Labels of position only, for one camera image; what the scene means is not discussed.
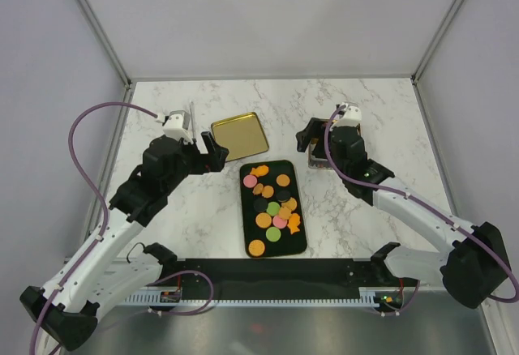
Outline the orange fish cookie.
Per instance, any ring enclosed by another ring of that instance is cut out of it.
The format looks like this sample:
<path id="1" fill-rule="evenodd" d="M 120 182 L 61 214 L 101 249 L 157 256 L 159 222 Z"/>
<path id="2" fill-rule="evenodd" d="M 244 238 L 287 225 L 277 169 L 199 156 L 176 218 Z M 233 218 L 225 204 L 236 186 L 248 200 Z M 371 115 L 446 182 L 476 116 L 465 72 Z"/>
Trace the orange fish cookie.
<path id="1" fill-rule="evenodd" d="M 298 233 L 300 231 L 301 217 L 298 213 L 292 213 L 287 221 L 287 227 L 291 234 Z"/>
<path id="2" fill-rule="evenodd" d="M 258 165 L 251 169 L 250 175 L 252 175 L 256 178 L 261 178 L 261 177 L 266 176 L 268 174 L 268 172 L 269 172 L 269 167 L 267 165 Z"/>

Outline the orange fish cookie lower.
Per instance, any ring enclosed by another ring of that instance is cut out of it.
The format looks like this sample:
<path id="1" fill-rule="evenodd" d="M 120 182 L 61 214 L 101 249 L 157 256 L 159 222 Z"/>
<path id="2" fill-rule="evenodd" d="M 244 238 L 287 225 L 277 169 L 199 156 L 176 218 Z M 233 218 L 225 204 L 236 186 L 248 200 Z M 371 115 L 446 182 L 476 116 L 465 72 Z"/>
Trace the orange fish cookie lower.
<path id="1" fill-rule="evenodd" d="M 287 227 L 291 234 L 298 233 L 300 231 L 301 217 L 298 213 L 292 213 L 287 221 Z"/>

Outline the orange round cookie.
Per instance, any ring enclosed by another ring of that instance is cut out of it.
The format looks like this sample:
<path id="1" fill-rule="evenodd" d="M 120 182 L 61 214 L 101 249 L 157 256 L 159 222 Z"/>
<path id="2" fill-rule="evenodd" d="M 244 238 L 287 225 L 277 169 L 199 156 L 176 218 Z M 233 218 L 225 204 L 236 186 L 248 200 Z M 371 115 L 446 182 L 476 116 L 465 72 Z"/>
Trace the orange round cookie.
<path id="1" fill-rule="evenodd" d="M 267 229 L 272 224 L 272 217 L 267 212 L 259 213 L 255 218 L 255 223 L 261 229 Z"/>
<path id="2" fill-rule="evenodd" d="M 281 206 L 289 209 L 291 212 L 294 212 L 298 207 L 298 202 L 294 197 L 291 197 L 287 201 L 283 202 Z"/>
<path id="3" fill-rule="evenodd" d="M 279 174 L 276 178 L 278 186 L 287 187 L 290 184 L 290 177 L 286 174 Z"/>
<path id="4" fill-rule="evenodd" d="M 247 249 L 250 256 L 258 258 L 264 254 L 266 246 L 261 240 L 255 239 L 248 244 Z"/>

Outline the green round cookie upper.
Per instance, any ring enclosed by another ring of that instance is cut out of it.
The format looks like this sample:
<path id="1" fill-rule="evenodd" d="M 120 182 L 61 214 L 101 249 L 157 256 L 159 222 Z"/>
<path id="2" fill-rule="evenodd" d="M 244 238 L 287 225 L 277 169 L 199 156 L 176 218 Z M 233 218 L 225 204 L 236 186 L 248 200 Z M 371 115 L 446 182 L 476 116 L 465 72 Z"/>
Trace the green round cookie upper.
<path id="1" fill-rule="evenodd" d="M 275 216 L 275 215 L 278 214 L 280 208 L 281 208 L 281 206 L 280 206 L 279 203 L 277 203 L 277 202 L 269 202 L 268 206 L 267 206 L 267 209 L 266 209 L 266 212 L 270 216 Z"/>

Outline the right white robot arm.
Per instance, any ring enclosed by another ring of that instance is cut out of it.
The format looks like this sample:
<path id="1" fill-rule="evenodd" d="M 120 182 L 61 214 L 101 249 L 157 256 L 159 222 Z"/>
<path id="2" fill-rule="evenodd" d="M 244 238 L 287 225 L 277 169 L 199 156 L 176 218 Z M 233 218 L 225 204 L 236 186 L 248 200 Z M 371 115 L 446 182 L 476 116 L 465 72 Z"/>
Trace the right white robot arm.
<path id="1" fill-rule="evenodd" d="M 470 309 L 487 299 L 517 302 L 517 295 L 494 294 L 505 281 L 517 287 L 518 279 L 501 232 L 493 224 L 474 225 L 427 202 L 393 171 L 368 157 L 356 126 L 312 118 L 296 140 L 298 152 L 315 142 L 318 157 L 328 161 L 351 195 L 397 218 L 434 246 L 434 251 L 424 251 L 387 244 L 382 259 L 370 267 L 374 282 L 386 286 L 399 277 L 441 285 Z"/>

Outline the cookie tin box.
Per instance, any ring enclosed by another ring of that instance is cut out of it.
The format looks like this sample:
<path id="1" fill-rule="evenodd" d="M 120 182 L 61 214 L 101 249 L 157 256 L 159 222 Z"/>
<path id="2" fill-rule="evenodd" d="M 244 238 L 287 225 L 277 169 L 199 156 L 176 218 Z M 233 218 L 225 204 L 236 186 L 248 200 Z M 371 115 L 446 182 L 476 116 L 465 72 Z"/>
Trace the cookie tin box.
<path id="1" fill-rule="evenodd" d="M 364 141 L 361 136 L 361 125 L 354 128 L 343 126 L 330 130 L 329 151 L 335 165 L 344 173 L 344 168 L 351 163 L 359 162 L 364 158 Z M 310 145 L 308 149 L 309 166 L 317 169 L 331 169 L 328 158 L 325 156 L 313 156 Z"/>

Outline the orange round cookie left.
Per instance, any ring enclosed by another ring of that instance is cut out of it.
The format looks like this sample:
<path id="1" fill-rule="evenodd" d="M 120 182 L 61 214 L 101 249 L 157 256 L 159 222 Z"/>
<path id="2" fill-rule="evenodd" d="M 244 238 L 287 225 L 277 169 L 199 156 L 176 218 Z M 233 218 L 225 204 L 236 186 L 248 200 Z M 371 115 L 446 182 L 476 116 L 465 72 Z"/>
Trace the orange round cookie left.
<path id="1" fill-rule="evenodd" d="M 255 218 L 255 223 L 261 229 L 267 229 L 272 224 L 272 217 L 267 212 L 259 213 Z"/>

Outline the black cookie tray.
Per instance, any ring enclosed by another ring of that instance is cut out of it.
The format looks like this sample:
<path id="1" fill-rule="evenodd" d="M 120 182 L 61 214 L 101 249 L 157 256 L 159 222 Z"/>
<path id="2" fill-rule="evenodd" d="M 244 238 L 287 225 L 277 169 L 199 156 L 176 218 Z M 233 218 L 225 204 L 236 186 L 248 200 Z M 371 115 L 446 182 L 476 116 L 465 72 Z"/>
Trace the black cookie tray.
<path id="1" fill-rule="evenodd" d="M 271 160 L 239 170 L 245 250 L 252 259 L 301 254 L 307 249 L 294 165 Z"/>

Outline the pink round cookie top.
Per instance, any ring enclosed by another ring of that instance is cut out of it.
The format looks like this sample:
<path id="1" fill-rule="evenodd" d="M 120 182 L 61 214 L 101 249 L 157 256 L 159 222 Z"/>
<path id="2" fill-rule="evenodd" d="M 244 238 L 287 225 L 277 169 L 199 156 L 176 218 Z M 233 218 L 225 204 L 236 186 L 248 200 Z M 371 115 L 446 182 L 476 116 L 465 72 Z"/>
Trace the pink round cookie top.
<path id="1" fill-rule="evenodd" d="M 255 175 L 252 175 L 252 174 L 248 174 L 246 175 L 243 180 L 242 180 L 242 183 L 243 185 L 246 187 L 246 188 L 249 188 L 249 189 L 252 189 L 254 188 L 256 185 L 257 185 L 257 177 Z"/>

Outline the left aluminium frame post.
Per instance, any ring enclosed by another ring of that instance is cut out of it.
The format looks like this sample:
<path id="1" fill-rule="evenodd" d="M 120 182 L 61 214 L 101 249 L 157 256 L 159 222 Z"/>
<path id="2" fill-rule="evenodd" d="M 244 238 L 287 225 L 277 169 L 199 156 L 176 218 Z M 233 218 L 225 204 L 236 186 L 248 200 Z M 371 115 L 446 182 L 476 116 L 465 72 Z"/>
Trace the left aluminium frame post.
<path id="1" fill-rule="evenodd" d="M 91 28 L 95 38 L 105 52 L 106 57 L 109 59 L 111 66 L 114 68 L 118 77 L 122 81 L 123 87 L 125 89 L 130 88 L 132 85 L 131 77 L 123 66 L 121 59 L 119 58 L 115 48 L 109 40 L 109 37 L 105 32 L 101 21 L 98 19 L 98 16 L 93 10 L 91 3 L 89 0 L 75 0 L 75 2 L 78 5 L 86 22 L 88 23 L 88 26 Z"/>

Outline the black sandwich cookie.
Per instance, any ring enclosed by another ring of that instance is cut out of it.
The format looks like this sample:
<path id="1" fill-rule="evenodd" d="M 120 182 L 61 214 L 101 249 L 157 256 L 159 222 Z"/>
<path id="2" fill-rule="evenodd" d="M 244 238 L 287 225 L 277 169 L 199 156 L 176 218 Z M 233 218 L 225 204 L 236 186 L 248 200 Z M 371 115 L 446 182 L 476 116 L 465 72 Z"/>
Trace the black sandwich cookie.
<path id="1" fill-rule="evenodd" d="M 279 190 L 276 193 L 276 200 L 280 203 L 285 203 L 291 198 L 291 193 L 288 190 Z"/>
<path id="2" fill-rule="evenodd" d="M 256 199 L 253 203 L 253 208 L 258 212 L 265 212 L 268 208 L 268 201 L 264 198 Z"/>

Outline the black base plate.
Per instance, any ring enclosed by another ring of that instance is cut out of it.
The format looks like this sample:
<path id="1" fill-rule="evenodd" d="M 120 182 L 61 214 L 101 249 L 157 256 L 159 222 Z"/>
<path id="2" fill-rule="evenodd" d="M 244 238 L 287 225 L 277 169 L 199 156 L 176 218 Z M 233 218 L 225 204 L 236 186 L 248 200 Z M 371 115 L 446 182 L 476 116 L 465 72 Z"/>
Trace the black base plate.
<path id="1" fill-rule="evenodd" d="M 185 259 L 162 267 L 159 278 L 178 272 L 182 293 L 207 298 L 207 281 L 187 270 L 205 274 L 213 297 L 226 299 L 350 298 L 358 296 L 359 288 L 417 284 L 397 279 L 380 261 L 370 259 Z"/>

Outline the right aluminium frame post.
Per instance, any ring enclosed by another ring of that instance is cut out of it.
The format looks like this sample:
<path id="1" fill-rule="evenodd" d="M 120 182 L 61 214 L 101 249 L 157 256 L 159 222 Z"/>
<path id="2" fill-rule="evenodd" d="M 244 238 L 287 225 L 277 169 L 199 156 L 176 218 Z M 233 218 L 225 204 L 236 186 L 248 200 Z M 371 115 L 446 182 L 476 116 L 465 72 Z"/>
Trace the right aluminium frame post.
<path id="1" fill-rule="evenodd" d="M 427 45 L 427 48 L 418 62 L 414 73 L 410 76 L 411 83 L 417 87 L 419 80 L 422 78 L 425 70 L 427 69 L 430 60 L 432 60 L 436 50 L 438 49 L 440 43 L 444 39 L 448 30 L 451 28 L 455 18 L 457 17 L 458 12 L 463 7 L 466 0 L 452 0 L 451 4 L 448 7 L 447 12 L 443 16 L 440 21 L 440 25 L 435 30 L 431 41 Z"/>

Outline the orange round cookie bottom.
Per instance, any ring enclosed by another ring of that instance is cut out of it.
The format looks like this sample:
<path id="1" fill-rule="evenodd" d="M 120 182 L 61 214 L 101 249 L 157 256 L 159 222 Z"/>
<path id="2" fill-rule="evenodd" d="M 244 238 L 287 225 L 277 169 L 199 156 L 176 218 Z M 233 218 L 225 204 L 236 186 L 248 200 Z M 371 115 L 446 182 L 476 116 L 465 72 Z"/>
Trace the orange round cookie bottom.
<path id="1" fill-rule="evenodd" d="M 247 249 L 250 256 L 258 258 L 264 254 L 266 246 L 261 240 L 255 239 L 248 244 Z"/>

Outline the aluminium frame post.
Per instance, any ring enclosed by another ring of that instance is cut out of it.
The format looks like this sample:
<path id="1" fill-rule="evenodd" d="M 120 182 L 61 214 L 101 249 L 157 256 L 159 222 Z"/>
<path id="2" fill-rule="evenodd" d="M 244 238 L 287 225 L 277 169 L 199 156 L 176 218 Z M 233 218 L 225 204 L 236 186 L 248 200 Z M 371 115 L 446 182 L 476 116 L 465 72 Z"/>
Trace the aluminium frame post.
<path id="1" fill-rule="evenodd" d="M 109 37 L 105 32 L 101 21 L 98 19 L 98 16 L 93 10 L 91 3 L 89 0 L 75 0 L 75 2 L 78 5 L 86 22 L 88 23 L 88 26 L 91 28 L 95 38 L 105 52 L 106 57 L 109 59 L 111 66 L 114 68 L 118 77 L 122 81 L 123 87 L 125 89 L 130 88 L 132 85 L 131 77 L 123 66 L 121 59 L 119 58 L 115 48 L 109 40 Z"/>
<path id="2" fill-rule="evenodd" d="M 440 43 L 444 39 L 448 30 L 451 28 L 455 18 L 457 17 L 458 12 L 463 7 L 466 0 L 452 0 L 451 4 L 448 7 L 447 12 L 443 16 L 440 21 L 440 25 L 435 30 L 431 41 L 427 45 L 427 48 L 418 62 L 414 73 L 410 76 L 411 83 L 417 87 L 419 80 L 422 78 L 425 70 L 427 69 L 430 60 L 432 60 L 436 50 L 438 49 Z"/>

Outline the green round cookie lower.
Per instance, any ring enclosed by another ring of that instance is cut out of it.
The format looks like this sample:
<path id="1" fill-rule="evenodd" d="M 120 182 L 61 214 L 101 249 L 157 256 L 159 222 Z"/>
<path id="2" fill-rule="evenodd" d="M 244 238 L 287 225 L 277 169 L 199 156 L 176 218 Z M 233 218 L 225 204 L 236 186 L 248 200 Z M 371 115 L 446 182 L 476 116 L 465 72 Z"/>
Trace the green round cookie lower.
<path id="1" fill-rule="evenodd" d="M 270 242 L 278 242 L 281 239 L 281 231 L 277 227 L 270 227 L 266 231 L 266 238 Z"/>

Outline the orange round cookie top right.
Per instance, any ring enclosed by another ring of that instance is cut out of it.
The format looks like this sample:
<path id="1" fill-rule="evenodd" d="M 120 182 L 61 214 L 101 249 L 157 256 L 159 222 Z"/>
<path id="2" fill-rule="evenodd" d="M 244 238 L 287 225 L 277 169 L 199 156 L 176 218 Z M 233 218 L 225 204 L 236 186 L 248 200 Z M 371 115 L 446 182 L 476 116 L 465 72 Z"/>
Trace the orange round cookie top right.
<path id="1" fill-rule="evenodd" d="M 276 178 L 278 186 L 287 187 L 290 184 L 290 177 L 286 174 L 279 174 Z"/>

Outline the orange flower cookie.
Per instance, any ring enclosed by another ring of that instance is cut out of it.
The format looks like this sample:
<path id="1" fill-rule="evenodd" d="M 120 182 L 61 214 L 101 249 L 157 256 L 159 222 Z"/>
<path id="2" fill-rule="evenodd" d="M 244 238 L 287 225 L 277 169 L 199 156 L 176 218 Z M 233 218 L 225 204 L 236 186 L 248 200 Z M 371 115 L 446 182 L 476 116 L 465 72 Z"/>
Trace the orange flower cookie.
<path id="1" fill-rule="evenodd" d="M 254 186 L 253 188 L 253 195 L 261 195 L 263 193 L 263 190 L 264 190 L 264 185 L 262 183 L 258 183 Z"/>
<path id="2" fill-rule="evenodd" d="M 281 207 L 277 215 L 283 220 L 288 220 L 292 215 L 292 211 L 288 207 Z"/>
<path id="3" fill-rule="evenodd" d="M 273 187 L 272 186 L 264 186 L 264 188 L 262 189 L 261 195 L 264 198 L 266 198 L 266 199 L 269 199 L 269 198 L 273 197 L 273 195 L 274 195 Z"/>

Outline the gold tin lid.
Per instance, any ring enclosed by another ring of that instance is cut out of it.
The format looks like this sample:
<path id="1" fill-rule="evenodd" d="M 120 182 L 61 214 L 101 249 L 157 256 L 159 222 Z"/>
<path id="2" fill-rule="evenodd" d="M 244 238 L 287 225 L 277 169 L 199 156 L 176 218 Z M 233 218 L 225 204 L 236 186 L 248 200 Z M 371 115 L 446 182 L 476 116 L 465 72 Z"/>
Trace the gold tin lid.
<path id="1" fill-rule="evenodd" d="M 258 155 L 269 149 L 264 128 L 255 112 L 214 122 L 211 129 L 216 142 L 229 150 L 226 162 Z"/>

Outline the pink round cookie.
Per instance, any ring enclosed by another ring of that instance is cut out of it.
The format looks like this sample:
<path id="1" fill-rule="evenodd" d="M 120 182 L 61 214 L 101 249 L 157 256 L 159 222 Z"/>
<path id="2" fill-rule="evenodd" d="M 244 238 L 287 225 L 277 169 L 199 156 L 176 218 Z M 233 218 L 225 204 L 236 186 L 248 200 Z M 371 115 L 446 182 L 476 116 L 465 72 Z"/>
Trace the pink round cookie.
<path id="1" fill-rule="evenodd" d="M 257 177 L 255 175 L 252 175 L 252 174 L 248 174 L 246 175 L 243 180 L 242 180 L 242 183 L 243 185 L 246 187 L 246 188 L 249 188 L 249 189 L 252 189 L 254 188 L 256 185 L 257 185 Z"/>
<path id="2" fill-rule="evenodd" d="M 281 218 L 279 215 L 275 215 L 272 218 L 272 225 L 277 227 L 278 229 L 283 229 L 286 227 L 288 220 Z"/>

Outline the pink round cookie lower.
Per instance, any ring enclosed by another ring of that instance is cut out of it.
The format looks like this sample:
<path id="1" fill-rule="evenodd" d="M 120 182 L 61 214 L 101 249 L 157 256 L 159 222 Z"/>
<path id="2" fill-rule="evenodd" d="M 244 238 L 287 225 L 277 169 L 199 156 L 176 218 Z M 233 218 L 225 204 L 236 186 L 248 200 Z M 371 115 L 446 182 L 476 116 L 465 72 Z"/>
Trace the pink round cookie lower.
<path id="1" fill-rule="evenodd" d="M 277 227 L 278 229 L 283 229 L 286 227 L 288 220 L 281 218 L 279 215 L 275 215 L 272 218 L 272 225 Z"/>

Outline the orange fish cookie top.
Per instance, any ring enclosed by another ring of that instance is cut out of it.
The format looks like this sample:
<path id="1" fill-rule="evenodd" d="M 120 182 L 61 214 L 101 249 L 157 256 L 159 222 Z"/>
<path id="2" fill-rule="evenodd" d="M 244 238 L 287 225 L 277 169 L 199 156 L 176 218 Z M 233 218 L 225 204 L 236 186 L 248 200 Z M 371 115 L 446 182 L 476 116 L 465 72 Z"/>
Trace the orange fish cookie top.
<path id="1" fill-rule="evenodd" d="M 258 165 L 251 169 L 250 175 L 252 175 L 256 178 L 261 178 L 261 177 L 266 176 L 268 174 L 268 172 L 269 172 L 269 167 L 267 165 Z"/>

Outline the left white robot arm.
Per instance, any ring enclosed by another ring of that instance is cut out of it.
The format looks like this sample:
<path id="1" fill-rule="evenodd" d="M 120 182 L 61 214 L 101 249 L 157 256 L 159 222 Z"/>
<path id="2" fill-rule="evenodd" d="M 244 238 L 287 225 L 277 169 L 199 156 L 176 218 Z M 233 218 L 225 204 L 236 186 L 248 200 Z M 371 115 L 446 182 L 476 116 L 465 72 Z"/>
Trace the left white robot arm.
<path id="1" fill-rule="evenodd" d="M 229 154 L 212 134 L 201 135 L 207 148 L 195 141 L 166 135 L 154 139 L 142 161 L 105 204 L 103 221 L 67 264 L 43 286 L 29 286 L 20 302 L 58 346 L 75 351 L 90 338 L 106 313 L 148 284 L 169 285 L 178 274 L 177 256 L 154 242 L 115 277 L 105 270 L 119 252 L 168 204 L 169 195 L 191 175 L 218 173 Z"/>

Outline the green round cookie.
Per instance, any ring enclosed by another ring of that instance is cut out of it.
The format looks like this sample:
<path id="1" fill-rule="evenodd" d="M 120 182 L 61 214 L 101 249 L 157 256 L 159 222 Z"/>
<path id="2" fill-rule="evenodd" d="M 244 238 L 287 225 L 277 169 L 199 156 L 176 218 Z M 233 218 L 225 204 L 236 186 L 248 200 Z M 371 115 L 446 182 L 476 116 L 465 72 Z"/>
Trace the green round cookie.
<path id="1" fill-rule="evenodd" d="M 266 231 L 266 238 L 270 242 L 278 242 L 281 239 L 281 231 L 277 227 L 270 227 Z"/>
<path id="2" fill-rule="evenodd" d="M 278 214 L 280 208 L 281 208 L 281 206 L 280 206 L 279 203 L 277 203 L 277 202 L 269 202 L 268 206 L 267 206 L 267 209 L 266 209 L 266 212 L 270 216 L 275 216 L 275 215 Z"/>

